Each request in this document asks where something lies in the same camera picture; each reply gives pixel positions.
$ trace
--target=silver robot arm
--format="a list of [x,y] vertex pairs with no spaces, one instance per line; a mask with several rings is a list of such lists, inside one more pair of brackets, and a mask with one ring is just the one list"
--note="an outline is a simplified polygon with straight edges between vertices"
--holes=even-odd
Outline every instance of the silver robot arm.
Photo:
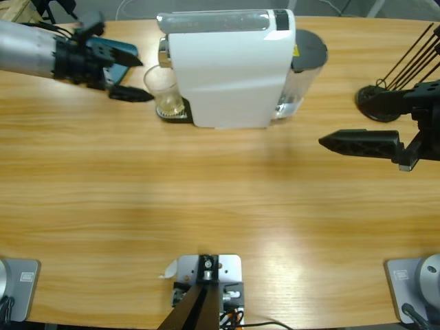
[[[54,25],[37,23],[36,26],[60,32]],[[88,13],[70,37],[0,20],[0,70],[85,83],[89,88],[108,90],[109,97],[117,100],[152,100],[152,95],[142,89],[123,87],[112,81],[108,68],[115,64],[135,67],[142,62],[118,48],[87,42],[102,35],[104,27],[99,12]]]

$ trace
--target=white cable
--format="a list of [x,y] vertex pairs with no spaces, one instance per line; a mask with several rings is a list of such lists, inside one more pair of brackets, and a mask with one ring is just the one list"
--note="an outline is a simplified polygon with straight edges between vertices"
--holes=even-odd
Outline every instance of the white cable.
[[342,12],[340,11],[340,9],[338,7],[336,7],[335,5],[333,5],[329,0],[318,0],[318,1],[326,3],[327,5],[332,7],[335,10],[335,12],[337,12],[339,14],[339,16],[342,16]]
[[122,0],[122,2],[120,3],[118,9],[116,10],[116,16],[115,16],[115,21],[118,20],[119,17],[119,13],[121,12],[125,17],[128,17],[129,19],[147,19],[147,16],[133,16],[130,15],[125,8],[132,2],[134,2],[136,0]]
[[118,6],[118,9],[116,10],[116,16],[115,16],[115,21],[118,20],[118,16],[119,16],[119,11],[121,10],[121,7],[124,5],[124,3],[126,3],[129,0],[122,0],[121,3]]

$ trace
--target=label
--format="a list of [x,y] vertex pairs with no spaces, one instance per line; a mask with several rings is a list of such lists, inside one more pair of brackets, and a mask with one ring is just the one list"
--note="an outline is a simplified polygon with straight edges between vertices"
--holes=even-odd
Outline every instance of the label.
[[406,270],[395,270],[394,278],[399,281],[408,280],[409,279],[408,272]]
[[21,273],[20,282],[34,282],[34,273],[31,272]]
[[298,49],[298,45],[295,44],[294,57],[299,57],[299,56],[300,56],[300,50]]

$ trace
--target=clear plastic cup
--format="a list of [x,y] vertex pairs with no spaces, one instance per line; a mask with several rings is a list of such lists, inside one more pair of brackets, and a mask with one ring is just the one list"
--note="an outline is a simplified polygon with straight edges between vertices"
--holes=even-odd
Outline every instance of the clear plastic cup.
[[178,115],[184,110],[184,101],[171,68],[159,65],[151,67],[144,75],[144,83],[148,92],[154,96],[160,112],[165,116]]

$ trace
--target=wood grain surface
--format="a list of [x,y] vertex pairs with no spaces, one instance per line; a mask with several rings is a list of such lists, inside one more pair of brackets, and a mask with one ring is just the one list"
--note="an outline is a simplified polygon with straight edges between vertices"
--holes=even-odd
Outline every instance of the wood grain surface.
[[[38,259],[30,320],[157,327],[182,254],[239,254],[247,321],[296,328],[396,322],[384,261],[440,252],[440,163],[412,173],[318,144],[366,119],[354,93],[381,78],[427,26],[298,18],[329,62],[297,115],[268,129],[216,131],[160,121],[153,102],[0,73],[0,254]],[[156,64],[154,21],[108,22],[107,38]]]

